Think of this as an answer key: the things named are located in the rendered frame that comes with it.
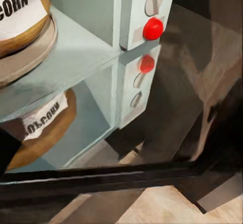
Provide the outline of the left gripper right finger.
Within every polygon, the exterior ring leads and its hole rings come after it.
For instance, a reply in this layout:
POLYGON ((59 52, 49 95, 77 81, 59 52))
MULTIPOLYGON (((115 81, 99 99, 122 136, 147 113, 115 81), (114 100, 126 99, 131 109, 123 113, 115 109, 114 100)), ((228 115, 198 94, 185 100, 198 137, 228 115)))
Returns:
POLYGON ((227 134, 243 156, 243 117, 231 116, 227 134))

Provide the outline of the microwave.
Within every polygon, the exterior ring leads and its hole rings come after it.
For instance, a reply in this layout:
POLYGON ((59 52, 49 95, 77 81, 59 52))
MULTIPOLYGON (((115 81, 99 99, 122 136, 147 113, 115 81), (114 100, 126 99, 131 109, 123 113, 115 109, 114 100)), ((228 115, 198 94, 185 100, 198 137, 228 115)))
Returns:
POLYGON ((243 0, 0 0, 0 201, 243 173, 243 0))

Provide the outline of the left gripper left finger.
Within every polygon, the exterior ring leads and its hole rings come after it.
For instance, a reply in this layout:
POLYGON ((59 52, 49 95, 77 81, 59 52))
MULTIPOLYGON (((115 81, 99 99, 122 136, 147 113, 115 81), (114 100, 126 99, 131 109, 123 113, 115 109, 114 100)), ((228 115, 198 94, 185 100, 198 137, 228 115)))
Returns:
POLYGON ((22 116, 0 121, 0 175, 3 174, 25 135, 26 127, 22 116))

